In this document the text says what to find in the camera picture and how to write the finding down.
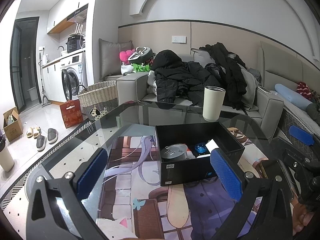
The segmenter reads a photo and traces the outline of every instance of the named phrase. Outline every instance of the anime desk mat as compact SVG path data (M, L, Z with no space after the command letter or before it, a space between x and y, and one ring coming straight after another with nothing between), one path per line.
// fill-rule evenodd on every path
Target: anime desk mat
M238 165L262 178L258 164L267 160L266 156L238 129L228 130L245 147ZM114 141L100 193L99 228L114 240L211 239L236 204L219 178L160 187L157 165L151 136L119 137ZM256 199L239 236L249 231L261 200ZM291 208L296 204L297 196Z

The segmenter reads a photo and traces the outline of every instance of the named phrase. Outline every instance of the gray pillow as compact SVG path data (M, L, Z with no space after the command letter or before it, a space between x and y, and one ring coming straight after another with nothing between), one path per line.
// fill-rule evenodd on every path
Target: gray pillow
M113 43L99 39L101 78L107 75L121 75L119 53L133 49L132 41Z
M193 61L199 62L202 67L205 67L208 63L215 63L207 51L200 49L191 49L191 51L193 52Z

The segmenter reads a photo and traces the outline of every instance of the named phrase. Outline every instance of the open black box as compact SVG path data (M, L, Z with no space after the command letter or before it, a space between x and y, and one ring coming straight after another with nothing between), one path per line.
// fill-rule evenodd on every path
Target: open black box
M238 163L244 146L220 122L156 126L156 147L160 185L175 185L215 177L210 156L183 161L165 161L160 151L173 144L183 143L197 156L194 146L213 139L233 163Z

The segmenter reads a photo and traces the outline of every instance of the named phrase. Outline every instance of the white thermos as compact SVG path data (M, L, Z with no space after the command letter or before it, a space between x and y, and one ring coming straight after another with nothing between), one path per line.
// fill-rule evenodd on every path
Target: white thermos
M208 122L215 122L220 116L220 111L226 91L223 88L204 87L203 118Z
M5 138L3 136L0 136L0 165L7 172L14 166L14 161L5 145Z

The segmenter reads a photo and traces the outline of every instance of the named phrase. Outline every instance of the metal screw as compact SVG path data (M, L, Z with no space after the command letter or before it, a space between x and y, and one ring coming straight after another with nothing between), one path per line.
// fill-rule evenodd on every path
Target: metal screw
M43 181L43 177L42 176L39 176L36 178L36 182L40 183L41 181Z
M251 171L247 171L247 172L245 173L245 177L246 177L247 179L252 179L252 178L254 177L254 174L253 174Z
M281 182L282 181L282 177L280 175L276 176L276 181Z
M66 179L71 179L71 178L73 177L73 172L68 171L66 174L64 174L64 177L65 177Z

